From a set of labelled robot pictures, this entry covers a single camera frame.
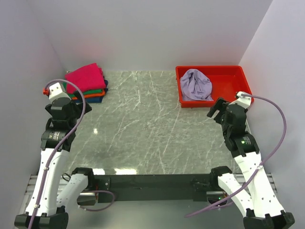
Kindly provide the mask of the lavender t shirt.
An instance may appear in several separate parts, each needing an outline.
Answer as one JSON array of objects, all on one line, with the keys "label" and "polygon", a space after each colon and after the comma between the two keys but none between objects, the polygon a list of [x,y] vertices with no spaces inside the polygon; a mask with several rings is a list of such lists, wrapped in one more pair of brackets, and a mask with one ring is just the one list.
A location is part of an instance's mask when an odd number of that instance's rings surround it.
[{"label": "lavender t shirt", "polygon": [[212,82],[197,69],[187,70],[180,78],[180,86],[184,101],[213,101]]}]

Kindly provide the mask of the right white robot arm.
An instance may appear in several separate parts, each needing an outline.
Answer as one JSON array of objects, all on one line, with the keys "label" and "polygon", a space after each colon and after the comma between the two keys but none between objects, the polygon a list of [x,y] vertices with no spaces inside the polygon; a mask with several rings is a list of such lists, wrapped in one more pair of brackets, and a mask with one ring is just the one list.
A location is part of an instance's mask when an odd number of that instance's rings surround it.
[{"label": "right white robot arm", "polygon": [[295,218],[278,201],[264,170],[258,144],[246,130],[250,104],[251,98],[242,95],[231,103],[218,98],[208,113],[208,117],[222,126],[224,143],[244,176],[245,188],[227,167],[212,169],[209,185],[228,194],[243,216],[244,228],[288,229]]}]

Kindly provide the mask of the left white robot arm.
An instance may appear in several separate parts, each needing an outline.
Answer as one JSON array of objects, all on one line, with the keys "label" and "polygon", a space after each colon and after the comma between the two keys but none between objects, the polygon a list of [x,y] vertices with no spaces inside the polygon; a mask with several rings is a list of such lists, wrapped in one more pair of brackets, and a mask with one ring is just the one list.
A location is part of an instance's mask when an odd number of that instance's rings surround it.
[{"label": "left white robot arm", "polygon": [[91,168],[79,167],[59,192],[61,172],[75,138],[77,120],[92,110],[87,102],[75,103],[69,97],[50,99],[45,107],[51,115],[49,126],[41,137],[41,164],[34,191],[25,213],[14,221],[19,229],[65,229],[69,212],[78,207],[77,199],[83,191],[96,187]]}]

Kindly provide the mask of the folded navy blue t shirt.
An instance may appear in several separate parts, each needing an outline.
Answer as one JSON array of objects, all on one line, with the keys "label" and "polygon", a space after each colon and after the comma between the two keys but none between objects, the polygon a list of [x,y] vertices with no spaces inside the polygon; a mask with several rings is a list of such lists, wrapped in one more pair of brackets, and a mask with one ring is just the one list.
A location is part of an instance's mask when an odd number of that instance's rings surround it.
[{"label": "folded navy blue t shirt", "polygon": [[[108,88],[106,87],[106,88],[104,88],[103,90],[105,91],[105,95],[106,95],[107,92],[108,92]],[[101,97],[94,97],[94,98],[87,98],[87,99],[85,99],[85,100],[86,100],[86,102],[88,102],[88,103],[101,103],[102,100],[103,100],[103,98],[104,98],[104,96],[101,96]]]}]

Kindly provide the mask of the folded green t shirt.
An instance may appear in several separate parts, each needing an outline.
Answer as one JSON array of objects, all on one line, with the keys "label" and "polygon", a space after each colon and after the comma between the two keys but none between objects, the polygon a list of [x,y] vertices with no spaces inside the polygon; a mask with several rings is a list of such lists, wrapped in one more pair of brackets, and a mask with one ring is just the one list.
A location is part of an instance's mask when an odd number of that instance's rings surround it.
[{"label": "folded green t shirt", "polygon": [[92,93],[100,93],[100,92],[105,92],[103,89],[97,89],[97,90],[88,90],[83,92],[83,94],[92,94]]}]

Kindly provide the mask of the folded orange t shirt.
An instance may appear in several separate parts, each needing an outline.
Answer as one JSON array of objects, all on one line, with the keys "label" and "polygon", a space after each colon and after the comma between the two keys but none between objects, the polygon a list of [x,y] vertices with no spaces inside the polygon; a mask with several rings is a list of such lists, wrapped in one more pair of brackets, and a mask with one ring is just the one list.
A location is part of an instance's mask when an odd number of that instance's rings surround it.
[{"label": "folded orange t shirt", "polygon": [[[83,95],[84,95],[84,98],[87,99],[87,98],[94,98],[94,97],[101,97],[101,96],[104,96],[104,95],[105,95],[105,92],[92,93],[92,94],[83,94]],[[74,94],[69,94],[69,97],[70,97],[72,100],[77,100],[77,99],[78,99]]]}]

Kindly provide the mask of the folded pink t shirt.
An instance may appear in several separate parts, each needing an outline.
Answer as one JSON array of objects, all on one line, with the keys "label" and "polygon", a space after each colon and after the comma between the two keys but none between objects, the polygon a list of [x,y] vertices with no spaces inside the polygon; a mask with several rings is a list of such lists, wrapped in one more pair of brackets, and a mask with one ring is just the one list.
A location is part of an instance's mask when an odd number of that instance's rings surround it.
[{"label": "folded pink t shirt", "polygon": [[73,72],[67,73],[65,79],[76,85],[82,92],[104,89],[107,87],[103,71],[97,63],[91,63]]}]

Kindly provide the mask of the black base beam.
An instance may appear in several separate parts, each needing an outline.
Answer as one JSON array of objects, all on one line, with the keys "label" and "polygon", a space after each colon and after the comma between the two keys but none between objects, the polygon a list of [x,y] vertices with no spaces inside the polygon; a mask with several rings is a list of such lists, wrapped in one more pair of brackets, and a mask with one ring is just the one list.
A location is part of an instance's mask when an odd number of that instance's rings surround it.
[{"label": "black base beam", "polygon": [[95,175],[85,191],[105,190],[115,201],[192,200],[224,198],[210,174]]}]

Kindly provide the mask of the aluminium rail frame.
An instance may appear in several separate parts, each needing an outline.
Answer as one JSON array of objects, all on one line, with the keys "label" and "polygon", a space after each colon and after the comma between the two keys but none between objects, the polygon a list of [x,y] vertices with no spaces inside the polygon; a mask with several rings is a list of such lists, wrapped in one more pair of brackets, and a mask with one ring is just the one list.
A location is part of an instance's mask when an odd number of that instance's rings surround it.
[{"label": "aluminium rail frame", "polygon": [[[244,187],[244,184],[245,184],[244,176],[242,174],[234,174],[233,172],[232,172],[232,174],[233,174],[234,178],[236,179],[236,181],[241,185],[241,187],[245,188]],[[64,178],[61,177],[61,181],[60,181],[60,185],[59,185],[59,189],[58,189],[59,192],[61,192],[64,189],[66,184],[69,182],[70,178],[69,179],[64,179]],[[31,196],[32,196],[33,191],[34,191],[36,180],[37,180],[37,177],[32,177],[30,179],[29,183],[28,183],[27,188],[26,188],[26,195],[29,197],[28,205],[29,205],[29,202],[31,200]],[[91,191],[91,192],[83,191],[82,193],[80,193],[80,195],[77,199],[77,203],[78,203],[77,208],[82,208],[86,211],[90,211],[91,207],[94,206],[97,203],[103,203],[105,205],[105,207],[108,208],[114,202],[115,202],[115,195],[110,191],[105,191],[105,190],[95,190],[95,191]],[[208,202],[216,203],[217,206],[219,206],[219,207],[224,207],[229,203],[233,203],[226,192],[224,192],[224,198],[223,199],[217,200],[217,201],[210,200]]]}]

